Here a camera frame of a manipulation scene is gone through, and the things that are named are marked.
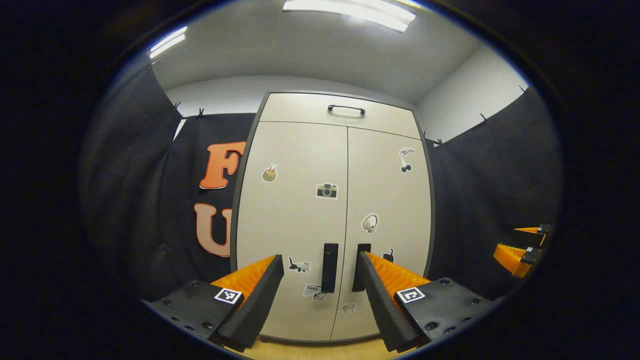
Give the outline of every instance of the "black handle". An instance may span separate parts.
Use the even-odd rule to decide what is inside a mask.
[[[338,267],[338,244],[325,243],[322,260],[322,289],[323,293],[335,291],[335,272]]]
[[[360,256],[358,256],[358,254],[361,251],[371,252],[371,244],[358,244],[358,251],[356,252],[356,273],[353,275],[353,287],[351,288],[353,292],[364,291],[364,282],[360,279],[360,272],[358,271],[358,264],[360,262]]]
[[[329,111],[332,111],[332,110],[333,110],[333,108],[347,108],[347,109],[360,110],[360,114],[361,114],[361,115],[364,115],[364,113],[365,113],[365,110],[364,110],[364,109],[361,109],[361,108],[354,108],[354,107],[352,107],[352,106],[329,105],[329,108],[328,108],[328,109],[329,109]]]

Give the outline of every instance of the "cabinet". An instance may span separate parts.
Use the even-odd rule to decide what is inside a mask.
[[[268,94],[261,110],[239,169],[231,228],[232,270],[283,255],[285,275],[261,334],[293,341],[376,335],[366,292],[353,291],[358,245],[417,274],[431,245],[428,159],[413,113],[301,93]],[[327,243],[337,244],[335,288],[323,293]]]

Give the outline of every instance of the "camera sticker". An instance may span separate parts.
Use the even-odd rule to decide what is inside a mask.
[[[314,296],[312,296],[311,298],[314,300],[319,300],[319,301],[326,301],[326,296],[329,295],[329,293],[315,293]]]
[[[308,261],[303,261],[301,263],[294,263],[291,257],[289,256],[289,270],[297,271],[297,272],[311,272],[311,263]]]
[[[264,169],[262,173],[262,181],[265,183],[272,183],[276,177],[278,177],[278,172],[276,171],[278,168],[278,164],[271,164],[268,168]]]
[[[319,293],[322,290],[322,286],[306,284],[305,289],[302,291],[302,296],[311,296],[315,293]]]
[[[402,291],[397,291],[396,294],[400,295],[400,299],[402,299],[402,302],[404,302],[405,304],[407,302],[420,300],[425,297],[424,294],[420,290],[418,290],[418,288],[408,288]]]
[[[337,199],[338,186],[331,183],[318,184],[316,186],[316,197],[321,199]]]
[[[404,173],[406,173],[407,171],[411,171],[411,164],[407,164],[407,162],[404,160],[404,158],[406,158],[407,155],[411,153],[415,154],[415,149],[413,147],[403,147],[402,149],[400,149],[400,162],[402,162],[400,171]]]
[[[222,288],[214,298],[216,300],[228,302],[229,304],[235,304],[236,301],[240,299],[240,295],[242,295],[240,291]]]
[[[353,311],[356,311],[356,305],[357,304],[344,304],[342,306],[342,312],[343,313],[352,313]]]
[[[393,263],[394,262],[394,248],[390,247],[388,254],[383,252],[382,253],[382,258],[384,260],[391,261]]]
[[[380,218],[378,218],[378,214],[368,214],[364,217],[364,220],[362,220],[362,229],[369,234],[375,233],[379,223]]]

